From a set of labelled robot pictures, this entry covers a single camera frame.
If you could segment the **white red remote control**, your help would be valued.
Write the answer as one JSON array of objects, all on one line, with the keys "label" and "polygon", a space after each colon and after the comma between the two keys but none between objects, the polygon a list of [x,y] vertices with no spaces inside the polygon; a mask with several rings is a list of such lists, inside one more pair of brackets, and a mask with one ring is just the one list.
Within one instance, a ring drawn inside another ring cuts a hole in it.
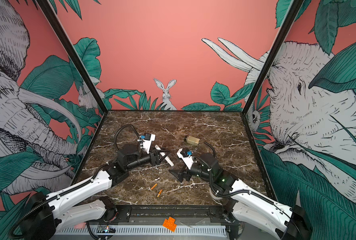
[{"label": "white red remote control", "polygon": [[155,149],[160,151],[159,154],[163,160],[165,160],[171,167],[174,166],[174,163],[171,161],[168,153],[165,150],[161,149],[158,145],[155,145]]}]

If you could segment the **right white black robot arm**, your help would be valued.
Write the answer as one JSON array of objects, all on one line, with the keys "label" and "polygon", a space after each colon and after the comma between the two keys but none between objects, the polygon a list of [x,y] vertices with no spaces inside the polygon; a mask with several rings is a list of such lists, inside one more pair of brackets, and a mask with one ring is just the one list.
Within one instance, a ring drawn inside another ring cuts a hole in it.
[{"label": "right white black robot arm", "polygon": [[195,156],[188,148],[176,155],[185,163],[181,170],[170,170],[179,182],[199,177],[210,185],[215,199],[227,200],[226,220],[245,222],[278,240],[309,240],[313,227],[306,211],[299,205],[281,204],[249,187],[243,180],[220,166],[215,153]]}]

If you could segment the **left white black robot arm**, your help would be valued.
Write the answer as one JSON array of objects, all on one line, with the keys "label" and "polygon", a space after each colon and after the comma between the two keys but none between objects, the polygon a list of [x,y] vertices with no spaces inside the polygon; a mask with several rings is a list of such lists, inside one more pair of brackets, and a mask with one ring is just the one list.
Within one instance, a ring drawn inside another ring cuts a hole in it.
[{"label": "left white black robot arm", "polygon": [[155,135],[139,134],[132,124],[118,129],[113,144],[117,157],[99,167],[92,177],[60,191],[44,195],[34,194],[28,201],[21,217],[8,232],[11,240],[48,240],[58,231],[82,222],[106,216],[109,221],[116,217],[115,204],[109,197],[81,205],[91,196],[115,187],[127,177],[129,171],[144,164],[158,166],[169,154],[166,148],[153,145]]}]

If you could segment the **clear tape roll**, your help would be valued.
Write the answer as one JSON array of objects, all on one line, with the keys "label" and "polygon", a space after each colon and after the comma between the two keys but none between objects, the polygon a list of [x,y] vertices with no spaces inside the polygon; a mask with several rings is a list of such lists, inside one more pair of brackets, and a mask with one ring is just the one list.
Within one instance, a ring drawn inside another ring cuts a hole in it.
[{"label": "clear tape roll", "polygon": [[222,203],[224,202],[226,199],[225,198],[221,198],[221,197],[217,197],[214,193],[214,191],[209,188],[209,193],[210,193],[210,196],[212,197],[212,199],[215,201],[215,202],[219,202],[219,203]]}]

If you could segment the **orange toy brick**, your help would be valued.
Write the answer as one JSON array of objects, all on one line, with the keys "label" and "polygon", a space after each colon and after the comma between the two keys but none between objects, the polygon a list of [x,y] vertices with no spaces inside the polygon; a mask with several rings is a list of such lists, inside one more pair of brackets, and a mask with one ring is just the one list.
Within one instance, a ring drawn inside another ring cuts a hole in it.
[{"label": "orange toy brick", "polygon": [[176,230],[177,224],[175,223],[174,218],[169,217],[168,219],[164,220],[162,226],[174,233]]}]

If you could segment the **small green circuit board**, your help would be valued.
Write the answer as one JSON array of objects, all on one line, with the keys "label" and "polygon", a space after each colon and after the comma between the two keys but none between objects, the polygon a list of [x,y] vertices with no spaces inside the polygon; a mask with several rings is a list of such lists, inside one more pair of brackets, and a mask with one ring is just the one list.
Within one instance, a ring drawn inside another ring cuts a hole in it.
[{"label": "small green circuit board", "polygon": [[98,234],[114,234],[116,232],[115,226],[98,226],[97,231]]}]

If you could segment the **black front mounting rail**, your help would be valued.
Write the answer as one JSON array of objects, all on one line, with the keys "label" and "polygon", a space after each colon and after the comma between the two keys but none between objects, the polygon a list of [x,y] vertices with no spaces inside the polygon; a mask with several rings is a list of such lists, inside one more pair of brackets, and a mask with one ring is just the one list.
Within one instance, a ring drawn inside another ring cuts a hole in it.
[{"label": "black front mounting rail", "polygon": [[117,205],[112,223],[128,223],[135,218],[205,218],[211,223],[234,224],[237,220],[221,205]]}]

